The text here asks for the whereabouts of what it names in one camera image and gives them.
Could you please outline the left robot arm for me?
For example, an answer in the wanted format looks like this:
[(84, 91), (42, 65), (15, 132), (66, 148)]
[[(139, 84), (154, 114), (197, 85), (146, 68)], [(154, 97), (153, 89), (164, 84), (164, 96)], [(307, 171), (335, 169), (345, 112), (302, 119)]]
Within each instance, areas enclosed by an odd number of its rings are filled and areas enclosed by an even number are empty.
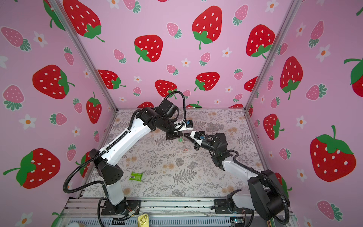
[[(89, 186), (100, 184), (105, 193), (103, 200), (112, 205), (116, 214), (124, 214), (128, 211), (128, 202), (122, 190), (123, 171), (118, 166), (124, 154), (141, 138), (157, 129), (165, 132), (167, 140), (179, 138), (183, 135), (183, 131), (193, 129), (192, 120), (188, 120), (186, 116), (182, 121), (173, 117), (174, 113), (178, 113), (180, 110), (168, 98), (175, 94), (177, 91), (168, 94), (157, 107), (145, 107), (134, 111), (128, 127), (119, 136), (101, 149), (91, 150), (90, 160), (70, 173), (63, 184), (63, 191), (66, 194), (72, 194)], [(69, 189), (68, 186), (73, 176), (90, 163), (94, 164), (102, 180)]]

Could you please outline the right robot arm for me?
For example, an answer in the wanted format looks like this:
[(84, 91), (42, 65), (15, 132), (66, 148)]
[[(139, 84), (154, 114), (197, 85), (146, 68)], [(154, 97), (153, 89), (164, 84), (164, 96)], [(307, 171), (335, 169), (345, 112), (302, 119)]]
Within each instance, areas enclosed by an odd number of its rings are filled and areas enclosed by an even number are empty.
[(184, 137), (192, 142), (195, 150), (207, 150), (216, 167), (231, 173), (248, 185), (249, 194), (244, 194), (241, 190), (229, 193), (223, 207), (225, 210), (231, 214), (250, 210), (258, 213), (266, 221), (273, 218), (282, 225), (289, 223), (290, 201), (274, 172), (259, 172), (239, 162), (239, 153), (228, 148), (223, 133), (206, 135), (204, 131), (192, 131), (185, 133)]

